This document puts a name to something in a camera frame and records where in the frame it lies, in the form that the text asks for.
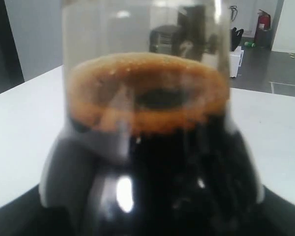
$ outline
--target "white countertop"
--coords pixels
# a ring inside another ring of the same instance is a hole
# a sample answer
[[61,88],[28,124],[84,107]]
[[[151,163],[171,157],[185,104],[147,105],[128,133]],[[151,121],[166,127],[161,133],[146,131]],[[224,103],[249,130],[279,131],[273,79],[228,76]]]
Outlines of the white countertop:
[[[35,187],[64,122],[62,68],[0,94],[0,207]],[[295,97],[232,89],[262,182],[295,204]]]

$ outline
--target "brown foam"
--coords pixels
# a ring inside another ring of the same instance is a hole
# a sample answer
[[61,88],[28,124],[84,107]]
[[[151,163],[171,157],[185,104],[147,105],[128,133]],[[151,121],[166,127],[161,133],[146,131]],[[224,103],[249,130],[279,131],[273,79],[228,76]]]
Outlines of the brown foam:
[[[152,89],[183,90],[188,101],[172,109],[149,109],[134,97]],[[227,79],[203,64],[152,54],[114,54],[75,67],[67,81],[70,115],[94,130],[114,132],[125,124],[134,136],[192,129],[224,112]]]

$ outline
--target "fire extinguisher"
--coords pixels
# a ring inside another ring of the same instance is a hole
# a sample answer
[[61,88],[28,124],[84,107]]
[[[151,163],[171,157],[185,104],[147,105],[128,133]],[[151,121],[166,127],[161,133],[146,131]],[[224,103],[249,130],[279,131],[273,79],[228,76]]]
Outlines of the fire extinguisher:
[[256,43],[257,38],[258,38],[258,29],[261,30],[269,30],[271,29],[271,16],[265,11],[262,11],[259,9],[259,17],[258,17],[258,23],[257,23],[257,28],[256,28],[256,33],[255,33],[255,39],[254,42]]

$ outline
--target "floor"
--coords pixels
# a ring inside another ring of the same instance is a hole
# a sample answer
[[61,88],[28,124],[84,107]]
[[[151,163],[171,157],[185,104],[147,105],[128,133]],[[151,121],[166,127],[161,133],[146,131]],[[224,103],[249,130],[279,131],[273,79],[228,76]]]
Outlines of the floor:
[[233,88],[295,97],[295,59],[265,48],[243,49],[242,66],[231,81]]

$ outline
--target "dark brown liquid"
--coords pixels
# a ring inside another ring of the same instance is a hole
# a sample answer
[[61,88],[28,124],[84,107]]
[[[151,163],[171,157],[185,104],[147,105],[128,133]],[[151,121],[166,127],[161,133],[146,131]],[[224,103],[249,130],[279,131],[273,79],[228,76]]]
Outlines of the dark brown liquid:
[[[253,221],[259,183],[241,134],[226,131],[229,88],[217,71],[171,56],[114,55],[75,68],[67,95],[73,135],[133,180],[133,211],[102,216],[100,233],[224,235]],[[118,156],[120,138],[128,149],[116,164],[109,155]]]

